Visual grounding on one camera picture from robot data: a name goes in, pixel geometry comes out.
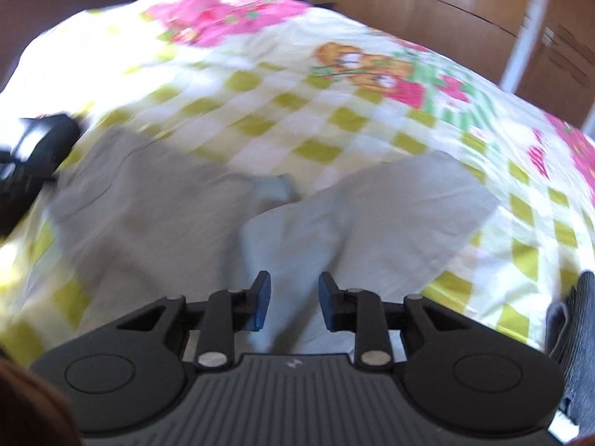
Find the checkered floral bed sheet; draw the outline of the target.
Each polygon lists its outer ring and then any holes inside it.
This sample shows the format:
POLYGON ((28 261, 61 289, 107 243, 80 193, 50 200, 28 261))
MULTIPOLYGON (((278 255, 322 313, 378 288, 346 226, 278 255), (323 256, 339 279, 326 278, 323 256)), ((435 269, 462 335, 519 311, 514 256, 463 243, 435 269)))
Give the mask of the checkered floral bed sheet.
POLYGON ((594 265, 594 144, 442 54, 290 0, 138 0, 40 35, 1 95, 1 139, 68 113, 79 162, 122 126, 304 195, 440 150, 500 209, 427 295, 534 348, 594 265))

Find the brown wooden wardrobe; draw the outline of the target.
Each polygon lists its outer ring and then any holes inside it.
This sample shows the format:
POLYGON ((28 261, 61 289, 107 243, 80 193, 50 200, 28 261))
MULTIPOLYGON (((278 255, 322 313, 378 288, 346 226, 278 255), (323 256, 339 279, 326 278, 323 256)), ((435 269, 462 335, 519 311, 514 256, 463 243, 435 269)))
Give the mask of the brown wooden wardrobe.
POLYGON ((500 82, 530 0, 316 0, 500 82))

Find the light grey pants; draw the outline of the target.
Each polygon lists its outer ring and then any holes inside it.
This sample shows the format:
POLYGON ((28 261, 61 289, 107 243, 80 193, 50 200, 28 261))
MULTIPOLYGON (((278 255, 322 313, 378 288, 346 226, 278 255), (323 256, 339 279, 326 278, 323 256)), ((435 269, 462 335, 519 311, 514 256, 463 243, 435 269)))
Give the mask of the light grey pants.
POLYGON ((263 329, 245 351, 351 352, 327 331, 318 280, 397 300, 443 273, 499 205, 434 151, 359 170, 307 198, 289 175, 254 176, 124 130, 108 131, 47 196, 90 331, 163 297, 201 301, 268 272, 263 329))

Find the brown wooden door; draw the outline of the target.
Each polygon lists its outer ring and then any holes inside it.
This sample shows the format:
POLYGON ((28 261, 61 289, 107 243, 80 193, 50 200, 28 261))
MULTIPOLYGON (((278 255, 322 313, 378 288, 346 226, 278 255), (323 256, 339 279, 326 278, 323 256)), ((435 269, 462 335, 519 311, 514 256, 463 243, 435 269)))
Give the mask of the brown wooden door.
POLYGON ((516 91, 578 129, 594 105, 594 25, 594 0, 549 0, 516 91))

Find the grey knitted garment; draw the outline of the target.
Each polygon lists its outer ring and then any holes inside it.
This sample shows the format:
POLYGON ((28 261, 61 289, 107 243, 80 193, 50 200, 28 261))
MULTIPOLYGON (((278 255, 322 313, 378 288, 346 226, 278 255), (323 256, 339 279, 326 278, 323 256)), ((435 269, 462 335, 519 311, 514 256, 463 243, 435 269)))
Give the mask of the grey knitted garment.
POLYGON ((583 272, 577 285, 547 312, 544 350, 562 369, 560 411, 578 428, 594 435, 594 273, 583 272))

